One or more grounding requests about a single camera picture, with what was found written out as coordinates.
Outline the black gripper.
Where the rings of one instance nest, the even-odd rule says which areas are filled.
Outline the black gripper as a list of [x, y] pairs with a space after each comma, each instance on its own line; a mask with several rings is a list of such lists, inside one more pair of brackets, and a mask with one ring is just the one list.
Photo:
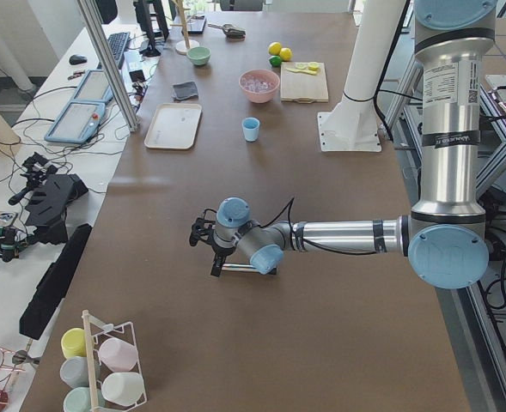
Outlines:
[[213, 252], [215, 252], [216, 256], [213, 259], [210, 274], [212, 276], [219, 277], [225, 263], [225, 258], [235, 252], [233, 243], [224, 243], [223, 241], [221, 243], [218, 243], [215, 240], [215, 222], [205, 219], [204, 217], [198, 217], [192, 224], [192, 229], [189, 236], [190, 246], [196, 246], [199, 241], [205, 243], [206, 245], [209, 245]]

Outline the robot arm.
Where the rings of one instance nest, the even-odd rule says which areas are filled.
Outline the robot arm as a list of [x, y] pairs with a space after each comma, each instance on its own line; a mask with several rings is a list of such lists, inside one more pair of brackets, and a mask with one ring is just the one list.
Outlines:
[[[387, 119], [376, 95], [405, 18], [403, 1], [371, 1], [351, 57], [341, 101], [319, 112], [316, 136], [325, 153], [376, 154], [376, 126]], [[218, 276], [239, 251], [261, 273], [274, 271], [286, 251], [326, 251], [346, 256], [397, 252], [418, 277], [437, 288], [465, 288], [486, 272], [485, 211], [476, 198], [480, 142], [479, 78], [482, 58], [495, 39], [492, 1], [418, 1], [414, 57], [423, 68], [423, 125], [418, 201], [408, 214], [361, 221], [299, 221], [285, 207], [261, 224], [247, 202], [224, 199], [212, 219], [192, 225], [191, 245], [205, 243]]]

